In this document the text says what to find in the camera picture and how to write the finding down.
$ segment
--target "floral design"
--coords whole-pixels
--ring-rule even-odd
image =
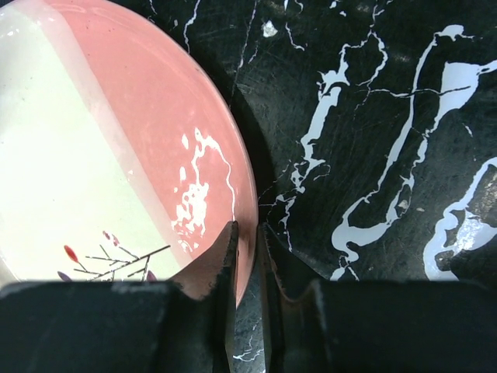
[[[101,256],[85,256],[85,265],[90,268],[90,263],[92,261],[98,261],[100,263],[108,263],[108,267],[104,271],[95,271],[95,270],[90,270],[87,269],[87,267],[82,263],[82,261],[78,258],[76,255],[76,252],[68,245],[64,246],[64,251],[66,255],[69,257],[71,261],[74,263],[78,264],[78,267],[74,269],[76,272],[81,272],[84,274],[89,274],[92,277],[88,279],[88,281],[113,281],[114,277],[116,275],[116,272],[123,272],[129,267],[131,264],[143,262],[143,266],[140,267],[140,269],[133,271],[130,274],[127,274],[127,277],[132,277],[136,274],[141,274],[141,280],[142,281],[156,281],[157,277],[152,273],[151,270],[148,269],[148,264],[150,262],[150,259],[153,255],[160,253],[163,250],[166,250],[170,247],[170,245],[167,245],[165,247],[162,247],[160,249],[157,249],[155,251],[152,251],[148,253],[147,255],[144,256],[136,256],[134,255],[131,251],[128,249],[125,249],[124,247],[121,246],[119,239],[113,235],[112,233],[108,233],[106,231],[102,232],[104,238],[110,242],[111,247],[113,247],[115,254],[120,254],[116,256],[115,254],[113,255],[112,253],[109,253],[109,250],[106,250],[103,245],[100,245],[100,250],[101,250]],[[65,274],[64,272],[57,272],[59,278],[62,281],[72,281],[72,279]]]

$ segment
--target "purple leaf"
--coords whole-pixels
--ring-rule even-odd
[[[71,278],[67,274],[65,274],[64,272],[58,271],[57,274],[59,275],[59,277],[61,278],[62,281],[72,282]]]
[[[156,281],[156,280],[157,280],[157,277],[152,273],[151,270],[149,270],[147,272],[147,281],[152,282],[152,281]]]

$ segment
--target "pink plate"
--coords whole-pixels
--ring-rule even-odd
[[[17,0],[0,56],[0,281],[166,279],[235,218],[238,303],[252,169],[188,54],[111,2]]]

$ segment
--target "pink and white plate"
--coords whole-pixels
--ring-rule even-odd
[[[238,220],[237,301],[257,203],[202,69],[103,0],[0,9],[0,284],[166,279]]]

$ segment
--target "marble pattern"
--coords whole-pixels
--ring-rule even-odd
[[[261,218],[321,275],[497,286],[491,2],[116,2],[214,80],[246,140]],[[252,276],[238,310],[240,372],[264,371],[258,289]]]

